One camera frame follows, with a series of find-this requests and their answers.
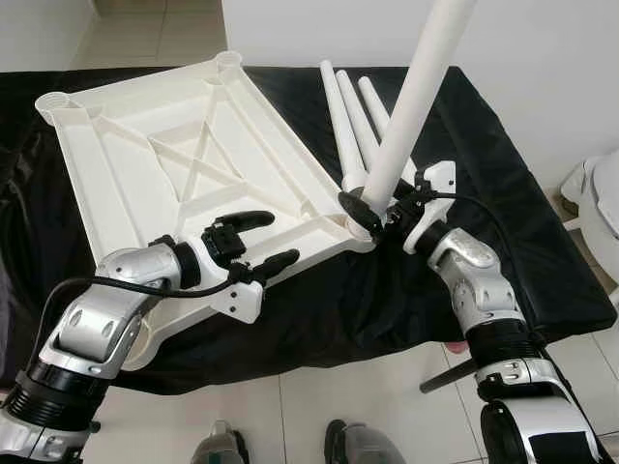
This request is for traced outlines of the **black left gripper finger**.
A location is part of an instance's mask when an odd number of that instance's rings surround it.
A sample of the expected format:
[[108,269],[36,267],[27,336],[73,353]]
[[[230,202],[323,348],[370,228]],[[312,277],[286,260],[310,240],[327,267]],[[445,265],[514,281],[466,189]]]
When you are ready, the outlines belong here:
[[251,281],[266,284],[271,278],[283,273],[287,267],[296,264],[298,260],[300,260],[300,251],[296,250],[296,248],[275,253],[275,255],[267,257],[260,265],[252,267]]
[[257,228],[266,228],[275,221],[269,211],[243,211],[226,216],[226,233],[239,235]]

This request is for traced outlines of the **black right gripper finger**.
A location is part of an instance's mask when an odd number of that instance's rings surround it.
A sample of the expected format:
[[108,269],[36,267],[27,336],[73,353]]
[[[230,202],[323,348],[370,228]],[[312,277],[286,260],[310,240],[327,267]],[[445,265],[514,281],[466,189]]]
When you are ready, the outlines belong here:
[[363,199],[361,190],[341,191],[338,194],[338,203],[349,219],[367,231],[371,236],[383,234],[385,225],[383,217],[372,210],[372,207]]

